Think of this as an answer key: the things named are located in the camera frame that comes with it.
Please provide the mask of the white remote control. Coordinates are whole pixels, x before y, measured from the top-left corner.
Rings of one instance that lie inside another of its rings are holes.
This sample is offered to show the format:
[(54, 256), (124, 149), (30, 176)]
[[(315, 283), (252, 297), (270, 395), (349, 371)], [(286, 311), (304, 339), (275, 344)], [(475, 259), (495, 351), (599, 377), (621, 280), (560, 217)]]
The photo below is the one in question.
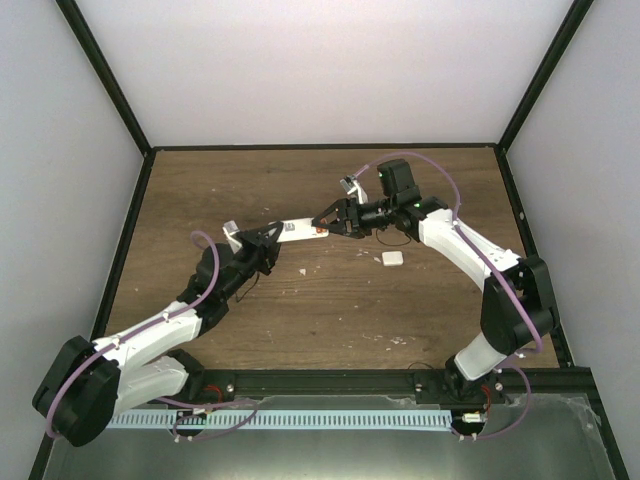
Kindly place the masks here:
[(311, 218), (299, 218), (281, 221), (284, 223), (284, 229), (279, 238), (280, 244), (322, 239), (329, 236), (318, 235), (316, 233), (316, 229), (312, 225)]

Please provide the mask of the white battery cover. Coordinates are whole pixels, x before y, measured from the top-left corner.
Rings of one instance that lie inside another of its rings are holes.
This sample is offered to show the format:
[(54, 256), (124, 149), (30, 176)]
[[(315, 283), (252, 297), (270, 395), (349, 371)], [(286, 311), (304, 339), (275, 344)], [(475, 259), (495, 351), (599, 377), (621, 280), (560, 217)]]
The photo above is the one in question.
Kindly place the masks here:
[(385, 251), (381, 255), (381, 260), (385, 267), (401, 266), (404, 263), (404, 256), (401, 251)]

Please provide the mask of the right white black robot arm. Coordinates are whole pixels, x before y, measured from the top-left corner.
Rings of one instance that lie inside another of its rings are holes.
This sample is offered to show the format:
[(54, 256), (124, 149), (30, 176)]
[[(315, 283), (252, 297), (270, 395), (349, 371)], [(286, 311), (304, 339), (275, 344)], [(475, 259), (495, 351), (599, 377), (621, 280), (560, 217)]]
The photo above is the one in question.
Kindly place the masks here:
[(521, 257), (470, 228), (460, 219), (458, 205), (423, 196), (405, 159), (386, 156), (375, 168), (382, 199), (367, 200), (359, 176), (347, 176), (341, 181), (345, 197), (312, 224), (357, 239), (393, 226), (443, 255), (474, 282), (482, 293), (480, 332), (447, 360), (443, 375), (447, 396), (468, 402), (508, 359), (540, 353), (543, 336), (557, 326), (548, 267), (539, 256)]

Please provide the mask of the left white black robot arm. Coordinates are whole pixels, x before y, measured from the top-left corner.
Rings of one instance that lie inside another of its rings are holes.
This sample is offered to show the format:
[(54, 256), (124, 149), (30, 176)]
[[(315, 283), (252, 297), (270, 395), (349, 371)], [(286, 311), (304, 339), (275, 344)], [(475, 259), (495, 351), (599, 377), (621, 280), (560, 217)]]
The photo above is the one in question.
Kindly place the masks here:
[(196, 402), (204, 392), (203, 377), (169, 350), (215, 327), (248, 280), (270, 274), (284, 231), (282, 221), (246, 231), (226, 228), (224, 243), (192, 232), (192, 240), (206, 243), (173, 302), (122, 332), (94, 341), (75, 336), (62, 345), (32, 400), (45, 418), (46, 435), (83, 446), (132, 407), (172, 396)]

